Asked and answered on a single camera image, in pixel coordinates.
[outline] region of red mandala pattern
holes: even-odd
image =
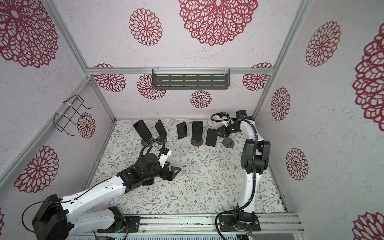
[[[43,146],[13,184],[21,192],[37,193],[55,179],[59,159],[49,146]]]
[[[136,9],[129,20],[133,37],[141,44],[153,46],[163,35],[161,23],[156,15],[148,9]]]
[[[191,95],[192,105],[197,108],[205,108],[212,102],[212,95],[204,90],[198,90]]]
[[[291,104],[291,99],[287,89],[279,88],[273,94],[271,101],[271,113],[276,121],[283,120],[288,112]]]
[[[151,74],[140,76],[136,85],[141,95],[152,100],[162,98],[167,92],[166,90],[156,90],[153,88]]]
[[[114,68],[113,66],[101,63],[96,68]],[[125,78],[123,74],[94,74],[93,77],[98,85],[110,92],[120,92],[125,88]]]
[[[366,212],[364,215],[359,215],[353,223],[354,240],[384,239],[384,216],[381,213],[370,214]]]
[[[253,68],[272,68],[270,63],[259,63],[253,66]],[[243,85],[246,89],[251,91],[257,91],[263,89],[269,75],[267,74],[246,74],[243,76]]]
[[[0,52],[23,67],[49,65],[58,35],[39,0],[0,1]]]
[[[257,0],[179,0],[184,28],[200,43],[223,45],[252,21]]]
[[[355,67],[355,103],[364,109],[364,118],[372,119],[384,131],[384,23],[379,34],[364,48],[364,56]]]
[[[1,213],[1,208],[0,208],[0,236],[1,236],[1,230],[3,229],[4,226],[4,214]]]
[[[83,138],[90,138],[95,133],[96,124],[95,119],[89,113],[80,115],[77,121],[77,130]]]
[[[319,27],[311,37],[306,50],[308,65],[317,67],[327,62],[340,41],[340,26],[330,21]]]
[[[308,174],[308,161],[304,153],[297,148],[292,148],[287,153],[285,165],[291,177],[303,180]]]

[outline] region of floral tablecloth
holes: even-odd
[[[176,125],[183,121],[162,120],[168,133],[166,147],[172,150],[171,166],[182,169],[173,181],[164,181],[158,177],[151,186],[139,187],[114,197],[89,211],[103,210],[109,206],[118,206],[123,214],[217,213],[233,209],[243,183],[244,170],[240,166],[245,141],[243,134],[239,132],[231,135],[235,141],[232,149],[223,147],[220,137],[216,147],[211,149],[205,143],[200,147],[194,147],[190,143],[183,146],[176,133]],[[185,121],[190,137],[193,120]],[[216,129],[222,125],[207,119],[202,121],[204,140],[208,128]],[[137,160],[142,145],[140,136],[133,128],[135,122],[136,120],[117,122],[92,185],[116,175]],[[157,120],[145,120],[154,138],[158,137],[156,122]],[[151,152],[157,155],[155,147]],[[256,194],[256,212],[285,212],[269,170],[260,179]]]

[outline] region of smartphone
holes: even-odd
[[[203,122],[193,121],[192,122],[192,140],[200,141],[203,139]]]
[[[178,139],[182,139],[187,136],[187,123],[182,122],[176,125],[177,137]]]
[[[164,128],[164,125],[161,122],[161,120],[157,121],[157,123],[155,124],[155,128],[156,128],[157,132],[159,133],[160,137],[166,137],[167,136],[167,131]]]
[[[217,132],[215,129],[208,128],[207,138],[205,139],[205,144],[207,146],[215,147],[217,141]]]
[[[139,120],[134,123],[133,127],[136,129],[137,133],[144,142],[148,141],[152,137],[152,133],[149,131],[143,120]]]

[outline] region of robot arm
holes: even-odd
[[[166,160],[171,152],[163,147],[158,156],[146,153],[139,156],[129,168],[92,188],[62,198],[56,194],[47,197],[32,220],[37,240],[64,240],[70,235],[95,229],[119,231],[125,219],[117,207],[82,213],[112,197],[126,194],[142,185],[152,185],[155,177],[172,181],[181,169],[169,168],[170,162]]]
[[[228,138],[235,132],[243,132],[246,138],[243,153],[241,156],[241,166],[244,169],[243,190],[240,193],[237,209],[223,213],[234,213],[234,226],[237,229],[244,229],[254,225],[257,219],[255,215],[255,192],[262,173],[268,167],[270,152],[270,142],[265,141],[257,132],[255,121],[252,116],[248,116],[245,110],[236,112],[236,118],[230,118],[227,113],[221,112],[211,116],[213,121],[223,121],[224,125],[216,130],[218,136]]]

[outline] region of red wire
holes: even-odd
[[[126,226],[127,226],[127,233],[125,234],[124,240],[127,239],[128,231],[129,231],[129,224],[126,224]]]

